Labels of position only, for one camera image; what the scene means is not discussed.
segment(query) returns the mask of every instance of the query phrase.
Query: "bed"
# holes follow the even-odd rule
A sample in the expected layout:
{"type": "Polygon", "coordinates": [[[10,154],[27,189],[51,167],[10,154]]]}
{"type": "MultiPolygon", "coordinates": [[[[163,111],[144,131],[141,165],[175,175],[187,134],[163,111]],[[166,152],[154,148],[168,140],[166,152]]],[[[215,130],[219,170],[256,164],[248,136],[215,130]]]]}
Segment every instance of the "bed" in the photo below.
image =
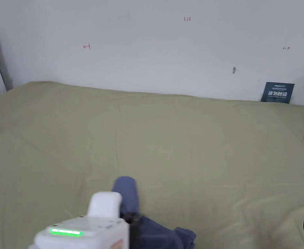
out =
{"type": "Polygon", "coordinates": [[[0,249],[118,176],[196,248],[304,248],[304,106],[31,82],[0,97],[0,249]]]}

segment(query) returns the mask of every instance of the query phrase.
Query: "white plastic device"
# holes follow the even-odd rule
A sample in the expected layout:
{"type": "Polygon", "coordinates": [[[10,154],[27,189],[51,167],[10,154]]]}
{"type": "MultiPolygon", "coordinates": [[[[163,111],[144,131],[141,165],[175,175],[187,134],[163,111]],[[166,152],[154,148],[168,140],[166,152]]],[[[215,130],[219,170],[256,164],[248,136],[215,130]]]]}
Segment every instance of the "white plastic device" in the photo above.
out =
{"type": "Polygon", "coordinates": [[[119,218],[122,196],[95,193],[87,216],[48,226],[29,249],[129,249],[129,224],[119,218]]]}

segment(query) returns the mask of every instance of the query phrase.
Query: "red handwritten mark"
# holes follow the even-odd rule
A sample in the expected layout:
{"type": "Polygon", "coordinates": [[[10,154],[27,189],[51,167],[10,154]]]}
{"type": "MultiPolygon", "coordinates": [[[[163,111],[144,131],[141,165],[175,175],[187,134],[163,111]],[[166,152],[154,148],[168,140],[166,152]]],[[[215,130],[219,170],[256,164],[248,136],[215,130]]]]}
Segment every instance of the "red handwritten mark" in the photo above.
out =
{"type": "Polygon", "coordinates": [[[88,44],[88,46],[85,46],[85,45],[84,45],[83,47],[84,47],[85,49],[88,47],[88,49],[91,50],[91,48],[89,47],[89,44],[88,44]]]}

